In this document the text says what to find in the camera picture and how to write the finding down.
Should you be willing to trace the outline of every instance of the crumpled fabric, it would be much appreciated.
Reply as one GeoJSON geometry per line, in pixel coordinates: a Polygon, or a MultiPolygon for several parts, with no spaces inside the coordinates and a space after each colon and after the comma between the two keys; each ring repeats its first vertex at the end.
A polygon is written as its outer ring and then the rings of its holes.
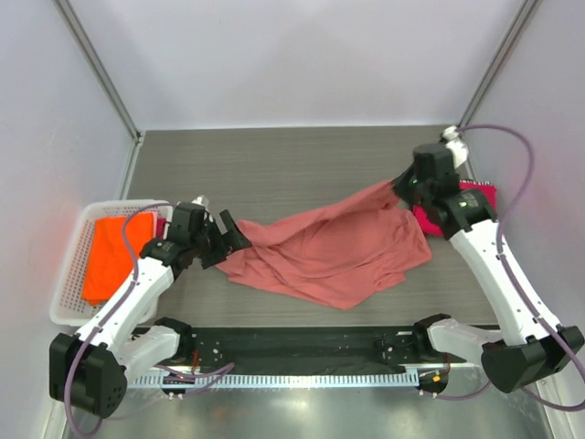
{"type": "Polygon", "coordinates": [[[431,259],[418,222],[398,203],[384,181],[271,225],[240,220],[252,246],[218,268],[237,284],[351,308],[431,259]]]}

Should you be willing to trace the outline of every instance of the white plastic basket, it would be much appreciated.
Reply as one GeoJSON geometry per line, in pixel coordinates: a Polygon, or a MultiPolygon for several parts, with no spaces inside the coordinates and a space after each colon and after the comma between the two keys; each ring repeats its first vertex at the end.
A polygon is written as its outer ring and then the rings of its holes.
{"type": "MultiPolygon", "coordinates": [[[[85,270],[90,255],[95,221],[106,217],[122,217],[134,213],[139,208],[154,203],[164,203],[154,199],[128,199],[93,203],[85,208],[78,219],[69,243],[65,260],[59,275],[57,289],[49,308],[50,319],[59,325],[82,327],[103,305],[91,306],[81,299],[85,270]]],[[[170,206],[148,209],[156,211],[159,218],[171,220],[173,209],[170,206]]],[[[157,303],[153,303],[144,313],[140,323],[154,317],[157,303]]]]}

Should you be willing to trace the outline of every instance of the red cloth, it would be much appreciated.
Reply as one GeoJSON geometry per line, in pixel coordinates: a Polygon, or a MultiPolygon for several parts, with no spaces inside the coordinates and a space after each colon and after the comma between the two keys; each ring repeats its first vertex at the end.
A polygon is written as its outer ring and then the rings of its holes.
{"type": "Polygon", "coordinates": [[[165,218],[159,218],[156,220],[156,238],[163,238],[165,236],[165,226],[165,218]]]}
{"type": "MultiPolygon", "coordinates": [[[[139,213],[128,223],[126,235],[135,254],[154,237],[153,212],[139,213]]],[[[90,305],[109,300],[132,270],[132,258],[122,239],[126,217],[107,217],[95,221],[88,265],[81,298],[90,305]]]]}
{"type": "Polygon", "coordinates": [[[269,226],[241,220],[252,247],[218,268],[231,282],[350,308],[431,258],[419,224],[398,202],[385,181],[269,226]]]}
{"type": "MultiPolygon", "coordinates": [[[[459,188],[460,189],[480,189],[484,193],[484,195],[487,198],[487,200],[489,201],[489,203],[495,209],[495,201],[497,199],[497,191],[495,189],[495,186],[492,186],[488,183],[477,183],[477,182],[470,181],[470,180],[462,180],[459,183],[459,188]]],[[[412,211],[414,213],[415,218],[419,222],[420,228],[422,229],[422,231],[424,231],[428,235],[442,236],[441,228],[439,226],[437,226],[436,224],[433,224],[429,220],[429,217],[427,217],[427,214],[422,207],[415,206],[412,211]]]]}

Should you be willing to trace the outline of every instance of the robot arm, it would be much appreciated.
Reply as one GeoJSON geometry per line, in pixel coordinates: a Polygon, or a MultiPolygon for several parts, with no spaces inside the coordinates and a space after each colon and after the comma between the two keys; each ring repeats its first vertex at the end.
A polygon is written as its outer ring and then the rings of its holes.
{"type": "MultiPolygon", "coordinates": [[[[414,163],[393,183],[394,192],[411,206],[420,205],[441,227],[467,262],[494,309],[500,331],[485,331],[447,315],[421,320],[414,336],[424,356],[448,352],[481,365],[500,391],[510,392],[563,369],[568,356],[542,327],[508,278],[495,246],[497,217],[484,194],[460,190],[455,168],[467,158],[467,147],[454,127],[440,143],[414,150],[414,163]]],[[[504,254],[520,284],[548,323],[573,351],[584,344],[576,327],[563,327],[544,305],[504,241],[504,254]]]]}
{"type": "Polygon", "coordinates": [[[132,293],[131,273],[100,312],[75,335],[59,334],[49,348],[49,393],[64,401],[65,381],[73,358],[83,342],[90,341],[71,387],[71,404],[107,418],[118,408],[127,384],[152,366],[170,359],[185,361],[193,349],[190,325],[171,318],[154,322],[136,340],[131,334],[147,307],[188,268],[197,257],[204,269],[226,260],[235,251],[250,247],[227,210],[220,213],[227,232],[207,210],[207,200],[180,203],[164,238],[154,238],[143,248],[138,261],[138,281],[132,293]],[[105,323],[103,317],[116,307],[105,323]],[[91,337],[94,329],[100,331],[91,337]]]}

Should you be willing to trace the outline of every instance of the white wall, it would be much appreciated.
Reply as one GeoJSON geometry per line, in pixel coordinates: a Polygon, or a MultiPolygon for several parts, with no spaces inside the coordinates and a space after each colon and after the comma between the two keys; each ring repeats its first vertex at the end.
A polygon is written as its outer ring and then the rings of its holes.
{"type": "MultiPolygon", "coordinates": [[[[473,121],[513,126],[534,143],[536,176],[507,237],[547,304],[583,333],[584,22],[584,2],[543,2],[473,121]]],[[[505,209],[526,170],[523,150],[503,134],[473,134],[470,145],[476,174],[497,184],[505,209]]],[[[585,386],[572,366],[567,372],[559,381],[565,402],[581,402],[585,386]]],[[[585,437],[585,413],[572,417],[585,437]]]]}
{"type": "Polygon", "coordinates": [[[72,0],[138,127],[458,121],[521,0],[72,0]]]}
{"type": "Polygon", "coordinates": [[[132,140],[52,2],[5,2],[0,41],[0,431],[38,439],[61,258],[80,209],[117,196],[132,140]]]}

